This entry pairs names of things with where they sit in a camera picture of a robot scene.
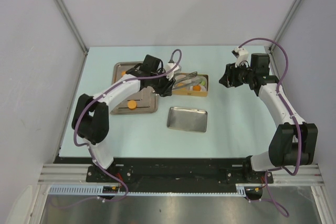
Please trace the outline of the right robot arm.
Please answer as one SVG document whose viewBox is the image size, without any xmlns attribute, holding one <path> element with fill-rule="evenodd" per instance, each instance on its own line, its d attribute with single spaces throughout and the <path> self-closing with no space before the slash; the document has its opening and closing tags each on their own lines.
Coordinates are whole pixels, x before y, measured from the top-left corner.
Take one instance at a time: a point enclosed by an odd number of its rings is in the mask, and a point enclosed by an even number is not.
<svg viewBox="0 0 336 224">
<path fill-rule="evenodd" d="M 318 128 L 307 123 L 294 110 L 285 96 L 279 79 L 270 74 L 268 54 L 249 55 L 244 49 L 233 52 L 235 63 L 226 65 L 219 83 L 227 88 L 243 84 L 255 92 L 267 107 L 276 126 L 268 151 L 248 157 L 250 165 L 242 169 L 243 179 L 254 183 L 267 170 L 294 166 L 294 176 L 300 166 L 311 165 L 316 149 Z"/>
</svg>

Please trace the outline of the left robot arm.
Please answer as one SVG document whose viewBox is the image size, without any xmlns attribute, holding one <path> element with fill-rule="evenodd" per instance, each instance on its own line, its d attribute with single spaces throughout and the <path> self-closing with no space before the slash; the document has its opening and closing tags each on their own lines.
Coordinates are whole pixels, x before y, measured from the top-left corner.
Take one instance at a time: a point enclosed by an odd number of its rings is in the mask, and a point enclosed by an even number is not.
<svg viewBox="0 0 336 224">
<path fill-rule="evenodd" d="M 93 162 L 100 166 L 98 176 L 105 182 L 115 178 L 116 169 L 111 166 L 114 156 L 107 147 L 109 116 L 111 111 L 129 96 L 151 87 L 156 94 L 172 95 L 174 74 L 180 69 L 179 62 L 170 60 L 163 67 L 162 60 L 146 55 L 106 90 L 96 94 L 82 94 L 77 101 L 71 127 L 77 147 L 86 146 Z"/>
</svg>

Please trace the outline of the steel tongs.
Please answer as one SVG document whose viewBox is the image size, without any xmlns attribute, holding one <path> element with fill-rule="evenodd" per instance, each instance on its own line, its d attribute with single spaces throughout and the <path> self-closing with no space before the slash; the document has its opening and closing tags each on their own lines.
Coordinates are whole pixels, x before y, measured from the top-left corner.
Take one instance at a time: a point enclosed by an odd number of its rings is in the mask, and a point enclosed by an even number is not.
<svg viewBox="0 0 336 224">
<path fill-rule="evenodd" d="M 175 83 L 173 90 L 190 88 L 192 86 L 201 84 L 203 79 L 198 76 L 198 72 L 194 71 L 191 73 L 177 73 L 175 76 Z"/>
</svg>

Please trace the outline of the gold cookie tin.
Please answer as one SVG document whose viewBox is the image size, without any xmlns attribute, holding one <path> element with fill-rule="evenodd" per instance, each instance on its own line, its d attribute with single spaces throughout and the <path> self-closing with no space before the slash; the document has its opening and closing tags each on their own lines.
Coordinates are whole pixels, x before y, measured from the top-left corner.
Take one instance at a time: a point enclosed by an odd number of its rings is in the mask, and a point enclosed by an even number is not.
<svg viewBox="0 0 336 224">
<path fill-rule="evenodd" d="M 194 97 L 206 97 L 208 95 L 208 84 L 209 84 L 208 75 L 198 73 L 198 76 L 205 76 L 207 78 L 207 86 L 206 86 L 207 91 L 206 92 L 195 92 L 195 91 L 190 91 L 190 88 L 184 88 L 184 89 L 178 89 L 178 90 L 172 89 L 172 94 L 173 95 L 194 96 Z"/>
</svg>

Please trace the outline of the steel tin lid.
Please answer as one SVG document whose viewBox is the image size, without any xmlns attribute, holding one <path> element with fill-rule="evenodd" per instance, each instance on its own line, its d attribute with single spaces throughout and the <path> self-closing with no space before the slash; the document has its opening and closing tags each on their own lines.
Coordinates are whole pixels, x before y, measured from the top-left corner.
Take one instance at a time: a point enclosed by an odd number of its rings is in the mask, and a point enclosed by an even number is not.
<svg viewBox="0 0 336 224">
<path fill-rule="evenodd" d="M 170 107 L 167 127 L 173 130 L 205 133 L 208 113 L 205 110 Z"/>
</svg>

